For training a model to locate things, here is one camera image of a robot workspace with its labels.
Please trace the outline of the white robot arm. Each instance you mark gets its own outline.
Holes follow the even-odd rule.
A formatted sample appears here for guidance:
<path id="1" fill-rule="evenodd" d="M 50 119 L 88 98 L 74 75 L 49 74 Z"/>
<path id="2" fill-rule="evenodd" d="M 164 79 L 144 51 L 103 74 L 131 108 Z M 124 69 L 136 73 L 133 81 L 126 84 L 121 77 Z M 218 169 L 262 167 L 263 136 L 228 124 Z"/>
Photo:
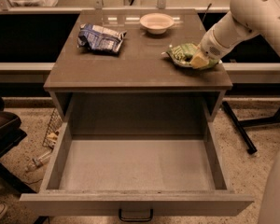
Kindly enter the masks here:
<path id="1" fill-rule="evenodd" d="M 280 0 L 231 0 L 230 11 L 204 35 L 190 65 L 205 68 L 255 35 L 262 35 L 280 57 Z M 280 151 L 268 176 L 258 224 L 280 224 Z"/>

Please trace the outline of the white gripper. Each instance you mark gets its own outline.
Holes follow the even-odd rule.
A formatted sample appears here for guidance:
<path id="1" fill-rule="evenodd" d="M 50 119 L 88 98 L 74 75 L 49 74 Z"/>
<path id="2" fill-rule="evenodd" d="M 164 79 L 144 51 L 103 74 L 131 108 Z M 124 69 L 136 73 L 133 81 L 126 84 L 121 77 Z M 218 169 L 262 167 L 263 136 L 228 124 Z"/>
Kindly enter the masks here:
<path id="1" fill-rule="evenodd" d="M 216 26 L 213 26 L 203 36 L 199 44 L 201 52 L 196 52 L 193 55 L 190 65 L 194 69 L 205 68 L 210 62 L 209 58 L 220 60 L 234 47 L 235 41 L 222 32 L 218 32 Z"/>

